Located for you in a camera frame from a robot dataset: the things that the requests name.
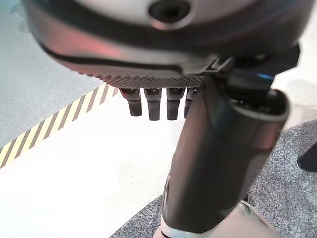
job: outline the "floor marking tape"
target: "floor marking tape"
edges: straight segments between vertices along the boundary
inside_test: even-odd
[[[16,139],[0,148],[0,168],[55,134],[72,121],[103,104],[117,93],[117,88],[104,83],[19,135]]]

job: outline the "floor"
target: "floor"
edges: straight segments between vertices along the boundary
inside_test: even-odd
[[[18,1],[0,1],[0,19],[2,147],[100,82],[42,53]],[[274,83],[292,102],[286,128],[317,118],[316,26],[317,9],[299,67]],[[0,171],[0,237],[111,236],[162,193],[183,123],[132,118],[116,96],[49,137]]]

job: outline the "black shoe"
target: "black shoe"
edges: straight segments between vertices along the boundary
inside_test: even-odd
[[[302,170],[317,173],[317,143],[304,155],[298,157],[297,164]]]

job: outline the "metal base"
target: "metal base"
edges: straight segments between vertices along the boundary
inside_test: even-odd
[[[272,226],[249,203],[241,201],[214,229],[195,234],[169,227],[163,218],[154,238],[279,238]]]

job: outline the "white floor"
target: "white floor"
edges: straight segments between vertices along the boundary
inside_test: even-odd
[[[274,83],[292,102],[287,127],[317,118],[316,24],[317,11],[300,66]],[[0,237],[106,238],[159,196],[184,120],[162,106],[150,122],[143,105],[132,118],[117,96],[2,168]]]

